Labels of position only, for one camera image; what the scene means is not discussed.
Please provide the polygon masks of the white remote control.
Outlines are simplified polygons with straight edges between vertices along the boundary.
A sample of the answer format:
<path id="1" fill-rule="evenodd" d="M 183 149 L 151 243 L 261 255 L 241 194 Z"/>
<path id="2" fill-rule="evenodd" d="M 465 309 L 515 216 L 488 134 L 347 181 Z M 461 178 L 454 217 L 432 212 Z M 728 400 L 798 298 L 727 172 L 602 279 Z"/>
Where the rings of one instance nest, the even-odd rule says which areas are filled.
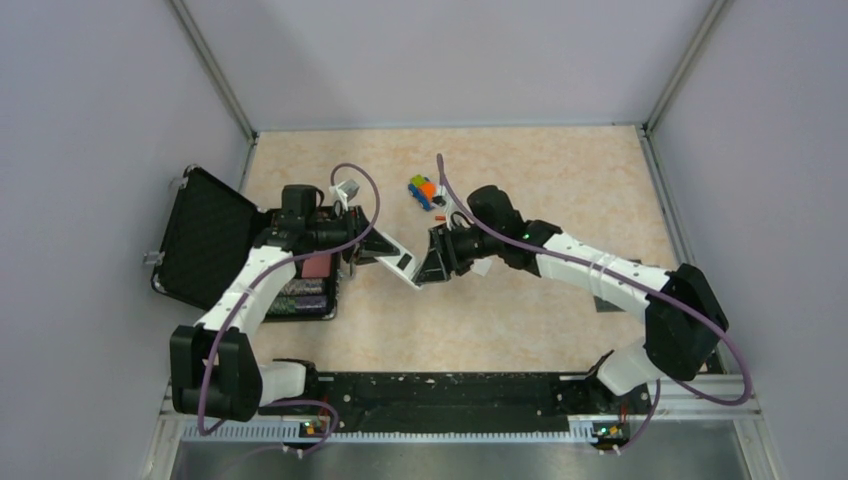
<path id="1" fill-rule="evenodd" d="M 422 289 L 415 282 L 415 276 L 418 273 L 420 262 L 408 250 L 401 250 L 397 255 L 379 256 L 376 260 L 389 272 L 401 279 L 407 286 L 414 290 Z"/>

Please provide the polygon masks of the white battery cover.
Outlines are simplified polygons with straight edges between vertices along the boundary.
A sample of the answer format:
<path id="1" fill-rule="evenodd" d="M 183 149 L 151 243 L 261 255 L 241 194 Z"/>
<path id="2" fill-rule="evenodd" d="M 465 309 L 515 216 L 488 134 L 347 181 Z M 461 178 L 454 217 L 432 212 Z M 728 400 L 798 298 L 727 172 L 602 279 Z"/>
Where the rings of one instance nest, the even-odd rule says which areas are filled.
<path id="1" fill-rule="evenodd" d="M 490 258 L 475 259 L 471 265 L 470 271 L 479 276 L 486 276 L 492 267 L 493 261 Z"/>

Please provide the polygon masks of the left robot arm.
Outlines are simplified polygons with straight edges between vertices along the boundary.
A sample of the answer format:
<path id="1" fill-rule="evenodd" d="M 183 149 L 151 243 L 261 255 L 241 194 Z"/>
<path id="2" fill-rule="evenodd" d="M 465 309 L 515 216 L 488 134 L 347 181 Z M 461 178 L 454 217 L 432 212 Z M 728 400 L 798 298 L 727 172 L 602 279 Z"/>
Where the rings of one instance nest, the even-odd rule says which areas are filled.
<path id="1" fill-rule="evenodd" d="M 303 360 L 259 364 L 251 338 L 284 286 L 307 260 L 340 254 L 345 260 L 393 256 L 399 247 L 372 229 L 361 207 L 342 200 L 321 206 L 311 185 L 287 185 L 248 251 L 246 261 L 214 305 L 191 327 L 170 339 L 172 402 L 183 414 L 247 421 L 283 400 L 297 413 L 319 404 L 314 367 Z"/>

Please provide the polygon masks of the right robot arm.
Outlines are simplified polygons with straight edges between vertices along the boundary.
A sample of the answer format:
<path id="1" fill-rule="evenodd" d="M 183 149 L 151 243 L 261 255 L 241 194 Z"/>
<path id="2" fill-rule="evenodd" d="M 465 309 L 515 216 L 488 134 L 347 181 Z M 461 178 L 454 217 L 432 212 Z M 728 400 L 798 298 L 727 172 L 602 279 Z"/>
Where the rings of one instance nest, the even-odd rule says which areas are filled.
<path id="1" fill-rule="evenodd" d="M 643 339 L 614 350 L 594 367 L 589 404 L 612 412 L 635 387 L 663 376 L 692 380 L 726 331 L 728 321 L 701 270 L 643 265 L 593 248 L 542 220 L 525 220 L 494 185 L 467 199 L 468 226 L 441 224 L 412 280 L 441 283 L 468 273 L 490 257 L 540 278 L 561 281 L 642 321 Z"/>

